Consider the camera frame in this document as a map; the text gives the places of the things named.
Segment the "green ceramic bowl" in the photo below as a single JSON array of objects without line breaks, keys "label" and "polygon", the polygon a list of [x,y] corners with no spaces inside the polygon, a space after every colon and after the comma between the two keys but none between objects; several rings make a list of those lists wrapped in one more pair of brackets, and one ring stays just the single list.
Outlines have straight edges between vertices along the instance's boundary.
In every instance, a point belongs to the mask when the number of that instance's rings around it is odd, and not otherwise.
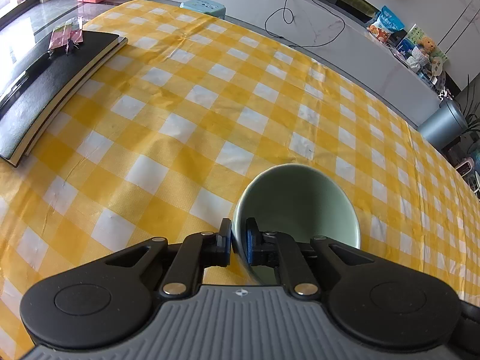
[{"label": "green ceramic bowl", "polygon": [[308,244],[326,236],[360,248],[360,223],[352,203],[327,175],[309,166],[288,163],[261,172],[244,190],[233,214],[235,252],[252,278],[266,284],[271,275],[253,267],[253,240],[247,219],[264,233],[286,233]]}]

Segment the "yellow checkered tablecloth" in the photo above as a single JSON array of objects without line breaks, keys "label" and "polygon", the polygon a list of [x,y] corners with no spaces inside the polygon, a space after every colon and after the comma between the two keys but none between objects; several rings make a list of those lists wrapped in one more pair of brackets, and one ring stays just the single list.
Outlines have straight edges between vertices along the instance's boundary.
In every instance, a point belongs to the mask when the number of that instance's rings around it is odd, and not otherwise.
[{"label": "yellow checkered tablecloth", "polygon": [[1,164],[3,359],[31,348],[30,286],[152,236],[216,229],[276,164],[335,180],[363,250],[479,302],[479,200],[372,94],[267,37],[157,2],[114,7],[87,29],[128,44],[18,167]]}]

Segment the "pink small heater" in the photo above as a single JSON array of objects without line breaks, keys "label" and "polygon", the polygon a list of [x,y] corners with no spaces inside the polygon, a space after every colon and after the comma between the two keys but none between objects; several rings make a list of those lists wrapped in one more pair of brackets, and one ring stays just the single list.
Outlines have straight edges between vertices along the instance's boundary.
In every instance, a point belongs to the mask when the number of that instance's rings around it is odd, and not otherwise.
[{"label": "pink small heater", "polygon": [[475,168],[475,162],[471,157],[465,158],[460,164],[456,166],[456,171],[461,177],[465,177]]}]

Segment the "grey metal trash bin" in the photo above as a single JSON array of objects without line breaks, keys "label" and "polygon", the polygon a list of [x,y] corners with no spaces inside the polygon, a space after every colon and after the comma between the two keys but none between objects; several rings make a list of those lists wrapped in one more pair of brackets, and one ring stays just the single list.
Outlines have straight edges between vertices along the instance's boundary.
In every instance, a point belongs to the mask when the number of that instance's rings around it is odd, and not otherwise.
[{"label": "grey metal trash bin", "polygon": [[466,131],[465,116],[453,100],[443,100],[439,109],[418,127],[418,132],[436,150],[442,150]]}]

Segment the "black notebook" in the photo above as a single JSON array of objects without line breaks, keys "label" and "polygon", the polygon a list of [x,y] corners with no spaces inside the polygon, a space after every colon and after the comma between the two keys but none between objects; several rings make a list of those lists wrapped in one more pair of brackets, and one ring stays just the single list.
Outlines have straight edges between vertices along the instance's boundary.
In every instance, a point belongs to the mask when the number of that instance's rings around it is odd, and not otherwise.
[{"label": "black notebook", "polygon": [[1,84],[1,159],[17,167],[34,142],[80,86],[124,47],[116,33],[83,30],[83,42],[67,54],[49,55],[48,33],[6,73]]}]

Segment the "blue water jug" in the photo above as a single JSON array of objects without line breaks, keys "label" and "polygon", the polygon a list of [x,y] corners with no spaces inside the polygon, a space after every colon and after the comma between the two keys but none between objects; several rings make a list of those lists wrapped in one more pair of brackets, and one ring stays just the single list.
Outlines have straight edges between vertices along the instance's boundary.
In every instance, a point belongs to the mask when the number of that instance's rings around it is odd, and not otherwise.
[{"label": "blue water jug", "polygon": [[480,167],[480,146],[478,145],[473,150],[468,153],[468,156],[473,159],[474,166],[476,168]]}]

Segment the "teddy bear bouquet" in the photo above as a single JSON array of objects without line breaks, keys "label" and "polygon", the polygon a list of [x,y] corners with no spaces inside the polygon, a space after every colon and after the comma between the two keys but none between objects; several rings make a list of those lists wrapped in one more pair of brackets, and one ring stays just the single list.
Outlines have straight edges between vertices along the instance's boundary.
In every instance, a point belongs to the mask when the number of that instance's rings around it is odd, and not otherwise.
[{"label": "teddy bear bouquet", "polygon": [[431,37],[423,36],[406,60],[409,68],[415,73],[420,72],[430,62],[431,53],[436,50],[436,47],[437,45]]}]

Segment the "potted plant right corner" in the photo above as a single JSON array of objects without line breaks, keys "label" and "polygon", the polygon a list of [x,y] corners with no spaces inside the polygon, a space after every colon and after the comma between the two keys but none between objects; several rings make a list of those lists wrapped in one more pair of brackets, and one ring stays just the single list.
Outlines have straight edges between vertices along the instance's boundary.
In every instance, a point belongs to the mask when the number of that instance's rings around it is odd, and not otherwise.
[{"label": "potted plant right corner", "polygon": [[464,116],[467,123],[466,130],[462,133],[463,136],[475,133],[479,135],[479,96],[480,96],[480,78],[477,75],[470,79],[467,77],[467,86],[456,97],[456,101],[460,106],[462,116]]}]

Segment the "teal plastic stool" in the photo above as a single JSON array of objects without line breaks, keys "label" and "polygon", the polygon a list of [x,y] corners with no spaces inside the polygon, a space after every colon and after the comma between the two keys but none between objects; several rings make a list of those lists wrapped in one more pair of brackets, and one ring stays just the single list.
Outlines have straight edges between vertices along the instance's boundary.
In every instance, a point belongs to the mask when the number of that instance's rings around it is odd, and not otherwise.
[{"label": "teal plastic stool", "polygon": [[180,4],[180,8],[214,16],[222,20],[226,16],[226,7],[212,0],[187,0]]}]

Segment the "blue snack bag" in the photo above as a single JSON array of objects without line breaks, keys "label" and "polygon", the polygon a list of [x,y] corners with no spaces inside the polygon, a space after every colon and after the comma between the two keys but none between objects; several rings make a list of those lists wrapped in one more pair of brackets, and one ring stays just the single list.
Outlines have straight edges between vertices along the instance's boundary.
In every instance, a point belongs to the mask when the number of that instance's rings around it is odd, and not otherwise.
[{"label": "blue snack bag", "polygon": [[383,6],[368,25],[369,33],[381,43],[386,43],[393,33],[404,29],[404,23],[387,6]]}]

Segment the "green picture card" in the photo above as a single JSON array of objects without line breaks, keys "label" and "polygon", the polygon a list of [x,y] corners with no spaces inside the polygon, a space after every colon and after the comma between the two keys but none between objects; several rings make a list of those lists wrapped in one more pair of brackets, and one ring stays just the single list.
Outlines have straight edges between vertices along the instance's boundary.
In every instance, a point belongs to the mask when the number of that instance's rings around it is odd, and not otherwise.
[{"label": "green picture card", "polygon": [[415,73],[432,65],[443,66],[448,61],[447,55],[439,49],[436,42],[416,24],[411,27],[396,49]]}]

